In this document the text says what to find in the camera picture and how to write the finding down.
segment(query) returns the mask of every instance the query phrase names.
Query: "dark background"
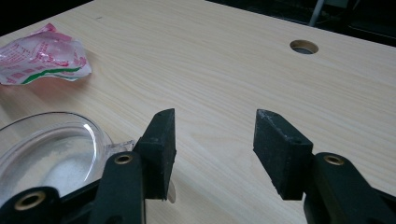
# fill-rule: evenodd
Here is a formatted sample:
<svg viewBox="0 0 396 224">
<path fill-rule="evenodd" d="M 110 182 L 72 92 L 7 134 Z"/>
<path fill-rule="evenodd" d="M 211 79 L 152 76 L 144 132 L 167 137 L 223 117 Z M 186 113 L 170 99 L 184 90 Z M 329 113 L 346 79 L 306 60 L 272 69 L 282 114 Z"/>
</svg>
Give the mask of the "dark background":
<svg viewBox="0 0 396 224">
<path fill-rule="evenodd" d="M 43 21 L 92 0 L 37 0 L 3 2 L 0 13 L 0 36 Z"/>
<path fill-rule="evenodd" d="M 0 14 L 0 36 L 92 0 L 10 1 Z M 207 0 L 228 7 L 308 24 L 317 0 Z M 396 47 L 393 0 L 346 0 L 347 8 L 324 5 L 315 27 Z"/>
</svg>

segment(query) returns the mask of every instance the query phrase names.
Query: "wooden desk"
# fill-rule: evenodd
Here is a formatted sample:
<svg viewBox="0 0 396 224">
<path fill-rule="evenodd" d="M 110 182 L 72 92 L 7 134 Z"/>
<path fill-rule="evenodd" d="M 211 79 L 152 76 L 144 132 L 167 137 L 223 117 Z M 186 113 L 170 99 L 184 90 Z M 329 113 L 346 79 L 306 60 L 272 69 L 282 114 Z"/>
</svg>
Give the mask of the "wooden desk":
<svg viewBox="0 0 396 224">
<path fill-rule="evenodd" d="M 204 0 L 95 0 L 0 46 L 47 22 L 83 43 L 92 74 L 0 86 L 0 124 L 74 111 L 122 142 L 175 108 L 177 201 L 148 201 L 148 223 L 306 223 L 303 203 L 281 201 L 252 150 L 258 108 L 396 195 L 395 48 Z M 291 50 L 296 39 L 318 53 Z"/>
</svg>

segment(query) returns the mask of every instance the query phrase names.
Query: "transparent dish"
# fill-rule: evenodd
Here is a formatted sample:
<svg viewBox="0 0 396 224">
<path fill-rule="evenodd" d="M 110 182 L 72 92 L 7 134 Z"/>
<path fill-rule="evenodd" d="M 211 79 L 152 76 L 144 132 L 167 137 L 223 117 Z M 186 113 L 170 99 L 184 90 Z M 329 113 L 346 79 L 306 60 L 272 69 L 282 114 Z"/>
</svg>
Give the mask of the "transparent dish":
<svg viewBox="0 0 396 224">
<path fill-rule="evenodd" d="M 33 187 L 55 187 L 62 197 L 99 179 L 107 158 L 133 146 L 133 140 L 113 144 L 98 125 L 76 113 L 16 120 L 0 130 L 0 205 Z"/>
</svg>

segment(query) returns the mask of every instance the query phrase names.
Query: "wood grain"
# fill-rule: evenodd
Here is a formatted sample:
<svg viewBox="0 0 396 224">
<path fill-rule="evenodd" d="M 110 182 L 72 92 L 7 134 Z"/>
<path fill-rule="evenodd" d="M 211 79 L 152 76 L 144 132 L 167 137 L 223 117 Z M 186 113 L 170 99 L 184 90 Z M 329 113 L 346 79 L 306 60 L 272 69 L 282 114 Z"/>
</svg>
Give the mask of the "wood grain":
<svg viewBox="0 0 396 224">
<path fill-rule="evenodd" d="M 73 111 L 123 142 L 175 108 L 177 200 L 148 201 L 148 223 L 306 223 L 303 203 L 281 201 L 252 151 L 258 108 L 396 195 L 395 48 L 204 0 L 95 0 L 0 46 L 47 22 L 81 41 L 92 73 L 0 86 L 0 124 Z M 318 52 L 291 50 L 296 39 Z"/>
</svg>

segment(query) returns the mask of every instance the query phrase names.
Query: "crumpled wrapper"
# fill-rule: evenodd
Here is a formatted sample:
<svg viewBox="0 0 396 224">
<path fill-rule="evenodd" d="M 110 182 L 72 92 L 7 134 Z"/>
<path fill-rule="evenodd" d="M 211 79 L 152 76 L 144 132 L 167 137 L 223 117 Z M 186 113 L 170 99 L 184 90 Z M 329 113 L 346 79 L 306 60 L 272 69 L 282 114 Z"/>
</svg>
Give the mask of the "crumpled wrapper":
<svg viewBox="0 0 396 224">
<path fill-rule="evenodd" d="M 69 81 L 92 71 L 82 44 L 51 23 L 0 48 L 0 83 L 22 85 L 40 77 Z"/>
</svg>

